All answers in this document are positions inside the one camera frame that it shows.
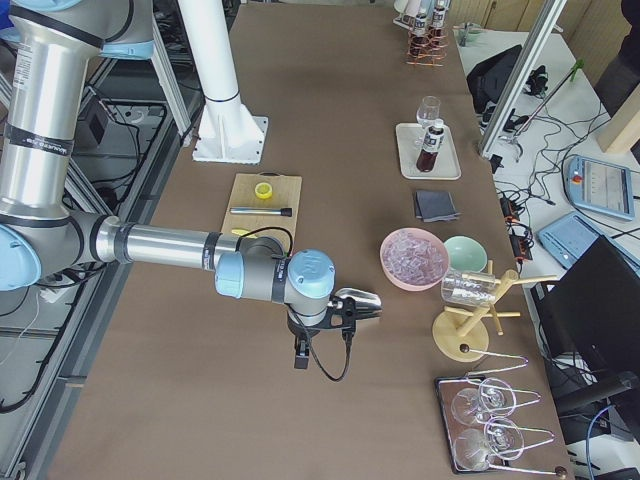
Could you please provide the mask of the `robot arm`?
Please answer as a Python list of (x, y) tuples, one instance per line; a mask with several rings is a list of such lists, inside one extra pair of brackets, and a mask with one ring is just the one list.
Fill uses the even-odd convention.
[(77, 174), (78, 208), (63, 197), (89, 62), (151, 60), (178, 129), (189, 117), (149, 1), (5, 1), (2, 30), (18, 45), (1, 156), (1, 287), (10, 291), (84, 263), (148, 262), (210, 271), (218, 293), (287, 308), (294, 365), (317, 357), (312, 343), (337, 330), (350, 343), (357, 323), (376, 318), (380, 298), (336, 289), (323, 252), (294, 252), (263, 227), (237, 236), (127, 222)]

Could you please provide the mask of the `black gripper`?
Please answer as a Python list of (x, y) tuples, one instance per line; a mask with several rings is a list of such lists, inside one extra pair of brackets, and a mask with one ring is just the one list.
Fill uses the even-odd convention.
[(379, 318), (382, 313), (382, 301), (379, 297), (340, 298), (332, 296), (328, 307), (314, 325), (306, 325), (303, 317), (292, 308), (288, 309), (288, 328), (295, 337), (294, 368), (306, 370), (310, 358), (310, 339), (320, 331), (340, 330), (348, 348), (351, 348), (356, 332), (356, 319)]

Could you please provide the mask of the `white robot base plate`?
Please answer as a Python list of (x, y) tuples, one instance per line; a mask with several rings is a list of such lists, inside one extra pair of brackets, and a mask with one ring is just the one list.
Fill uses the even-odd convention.
[(257, 165), (262, 158), (269, 119), (253, 116), (238, 100), (206, 101), (193, 160)]

